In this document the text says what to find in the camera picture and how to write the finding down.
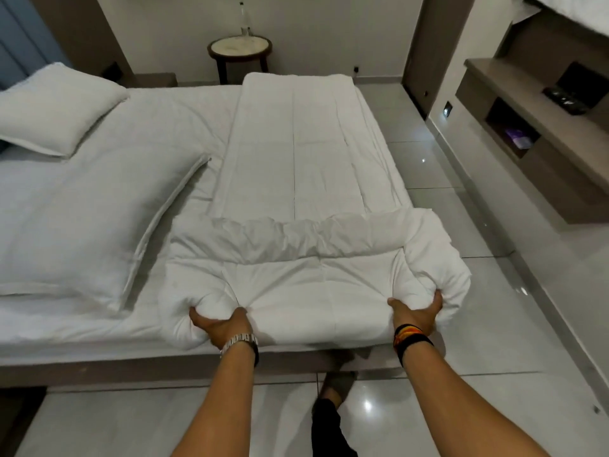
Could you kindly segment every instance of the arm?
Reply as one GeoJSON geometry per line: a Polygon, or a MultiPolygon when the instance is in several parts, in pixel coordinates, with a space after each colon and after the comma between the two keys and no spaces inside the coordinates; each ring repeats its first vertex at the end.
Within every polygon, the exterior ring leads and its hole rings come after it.
{"type": "MultiPolygon", "coordinates": [[[[243,308],[237,308],[227,321],[207,319],[193,308],[190,316],[217,348],[222,348],[234,335],[252,333],[243,308]]],[[[247,343],[238,342],[228,349],[202,406],[172,457],[249,455],[254,361],[254,351],[247,343]]]]}
{"type": "MultiPolygon", "coordinates": [[[[419,311],[411,311],[399,300],[388,303],[395,327],[413,324],[429,336],[442,308],[442,295],[437,291],[431,306],[419,311]]],[[[409,346],[402,361],[442,457],[549,457],[465,383],[432,345],[409,346]]]]}

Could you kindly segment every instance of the glossy floor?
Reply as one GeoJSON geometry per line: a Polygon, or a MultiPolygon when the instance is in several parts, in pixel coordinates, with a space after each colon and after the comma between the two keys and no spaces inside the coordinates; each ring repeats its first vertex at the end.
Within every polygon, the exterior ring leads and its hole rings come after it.
{"type": "MultiPolygon", "coordinates": [[[[464,311],[437,340],[448,362],[552,456],[606,456],[609,420],[509,260],[482,238],[484,224],[407,94],[399,84],[360,88],[413,203],[438,214],[473,273],[464,311]]],[[[356,382],[340,410],[350,444],[362,457],[437,456],[391,347],[356,354],[344,369],[384,370],[362,372],[375,380],[356,382]]],[[[311,455],[316,380],[323,375],[257,379],[265,384],[255,386],[250,455],[311,455]]],[[[207,388],[155,386],[163,388],[49,394],[18,456],[169,455],[207,388]]]]}

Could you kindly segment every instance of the water bottle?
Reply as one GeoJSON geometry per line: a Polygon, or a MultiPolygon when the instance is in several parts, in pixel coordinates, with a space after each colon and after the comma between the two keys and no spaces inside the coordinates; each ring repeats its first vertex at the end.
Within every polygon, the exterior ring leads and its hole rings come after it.
{"type": "Polygon", "coordinates": [[[246,7],[243,2],[239,2],[241,5],[241,35],[242,36],[251,36],[252,30],[250,28],[250,23],[248,22],[248,15],[246,11],[246,7]]]}

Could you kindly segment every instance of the metal watch strap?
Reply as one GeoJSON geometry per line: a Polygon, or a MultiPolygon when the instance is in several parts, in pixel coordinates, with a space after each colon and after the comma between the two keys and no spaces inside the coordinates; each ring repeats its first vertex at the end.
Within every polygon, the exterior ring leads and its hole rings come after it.
{"type": "Polygon", "coordinates": [[[229,341],[226,342],[222,351],[220,351],[220,359],[226,354],[228,349],[238,342],[246,342],[249,346],[252,347],[254,353],[256,355],[256,361],[254,361],[254,367],[258,365],[259,354],[258,354],[258,339],[253,333],[240,333],[239,335],[235,335],[229,341]]]}

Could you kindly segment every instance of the pillowcase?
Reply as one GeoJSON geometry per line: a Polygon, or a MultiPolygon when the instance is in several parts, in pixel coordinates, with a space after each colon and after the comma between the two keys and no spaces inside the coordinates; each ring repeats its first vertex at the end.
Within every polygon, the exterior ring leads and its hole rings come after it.
{"type": "Polygon", "coordinates": [[[50,64],[0,92],[0,139],[69,158],[93,124],[128,96],[110,80],[50,64]]]}
{"type": "Polygon", "coordinates": [[[194,172],[200,149],[120,147],[39,200],[0,261],[0,295],[79,293],[122,309],[148,239],[194,172]]]}

